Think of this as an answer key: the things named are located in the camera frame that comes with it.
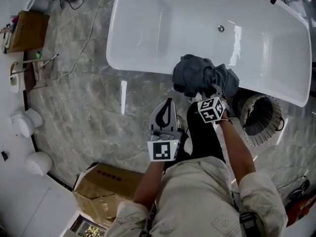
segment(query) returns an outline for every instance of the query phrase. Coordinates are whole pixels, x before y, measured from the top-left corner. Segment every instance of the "white cable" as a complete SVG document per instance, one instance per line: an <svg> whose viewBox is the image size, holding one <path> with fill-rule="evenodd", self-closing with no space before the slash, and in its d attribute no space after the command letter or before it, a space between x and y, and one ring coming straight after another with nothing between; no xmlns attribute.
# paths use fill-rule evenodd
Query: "white cable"
<svg viewBox="0 0 316 237"><path fill-rule="evenodd" d="M91 30L90 30L89 37L88 37L86 43L84 44L83 48L81 49L81 51L80 51L80 53L79 53L77 59L75 60L75 62L74 62L74 64L73 64L73 66L71 67L71 69L70 69L67 73L62 74L62 75L58 78L58 80L57 80L57 85L56 85L56 87L57 87L57 95L58 95L59 102L60 102L60 104L61 104L61 106L62 106L62 109L63 109L63 112L62 112L62 115L61 115L61 117L60 117L60 120L58 120L57 122L60 122L60 121L63 119L64 114L65 114L65 107L64 107L63 101L62 101L61 98L60 98L59 91L58 91L59 80L60 80L63 76L69 75L69 74L72 72L72 70L74 69L74 67L75 67L75 65L76 65L76 63L77 63L79 57L81 56L81 54L82 54L82 52L83 52L83 50L84 50L84 48L85 48L85 46L88 44L88 41L90 40L90 37L91 37L91 34L92 34L92 29L93 29L94 20L95 20L95 18L96 18L96 16L97 16L97 12L98 12L98 9L99 9L100 4L101 4L102 1L103 1L103 0L100 0L100 2L99 2L99 4L98 4L98 7L97 7L97 9L95 10L95 14L94 14L94 18L93 18L93 20L92 20L92 25L91 25Z"/></svg>

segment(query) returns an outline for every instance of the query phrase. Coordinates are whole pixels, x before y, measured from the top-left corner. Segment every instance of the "sleeve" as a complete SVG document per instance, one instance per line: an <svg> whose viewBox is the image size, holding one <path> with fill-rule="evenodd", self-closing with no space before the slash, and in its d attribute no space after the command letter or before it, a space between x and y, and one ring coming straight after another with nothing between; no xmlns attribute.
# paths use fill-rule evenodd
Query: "sleeve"
<svg viewBox="0 0 316 237"><path fill-rule="evenodd" d="M248 211L255 212L267 236L284 236L287 215L282 200L268 174L253 172L239 184L240 199Z"/></svg>
<svg viewBox="0 0 316 237"><path fill-rule="evenodd" d="M148 209L132 201L121 202L117 217L107 230L106 237L139 237L145 227Z"/></svg>

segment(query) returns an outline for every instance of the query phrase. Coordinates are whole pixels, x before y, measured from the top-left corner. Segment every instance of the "beige shirt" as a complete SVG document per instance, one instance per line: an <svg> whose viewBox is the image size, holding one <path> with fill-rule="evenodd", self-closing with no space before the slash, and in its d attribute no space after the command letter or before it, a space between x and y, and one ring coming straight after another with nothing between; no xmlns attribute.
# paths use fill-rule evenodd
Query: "beige shirt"
<svg viewBox="0 0 316 237"><path fill-rule="evenodd" d="M287 216L279 194L267 174L254 172L239 184L245 211L257 213L269 237L283 236ZM215 157L183 161L163 176L156 200L154 237L241 237L239 212L233 206L226 165ZM138 237L148 210L133 202L119 205L107 237Z"/></svg>

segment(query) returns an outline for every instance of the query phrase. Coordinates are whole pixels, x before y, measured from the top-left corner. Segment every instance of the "black pants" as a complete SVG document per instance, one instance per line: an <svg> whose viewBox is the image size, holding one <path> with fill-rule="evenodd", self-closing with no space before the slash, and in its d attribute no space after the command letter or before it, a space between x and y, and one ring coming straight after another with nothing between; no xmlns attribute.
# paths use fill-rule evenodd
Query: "black pants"
<svg viewBox="0 0 316 237"><path fill-rule="evenodd" d="M192 154L189 155L184 151L184 144L188 136L183 132L176 160L167 161L164 169L166 170L183 160L197 159L207 156L214 156L226 163L214 127L212 123L204 123L202 117L198 113L197 102L192 103L188 109L187 121L193 145Z"/></svg>

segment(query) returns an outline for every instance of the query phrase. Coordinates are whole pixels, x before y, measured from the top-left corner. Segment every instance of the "bracelet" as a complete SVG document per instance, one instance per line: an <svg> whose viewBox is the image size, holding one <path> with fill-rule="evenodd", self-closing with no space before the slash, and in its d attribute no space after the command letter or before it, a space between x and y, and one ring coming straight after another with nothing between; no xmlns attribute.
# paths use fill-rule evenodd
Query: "bracelet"
<svg viewBox="0 0 316 237"><path fill-rule="evenodd" d="M215 124L219 124L219 123L221 123L222 121L229 121L230 123L233 124L233 121L232 121L230 118L221 118L220 120L216 121Z"/></svg>

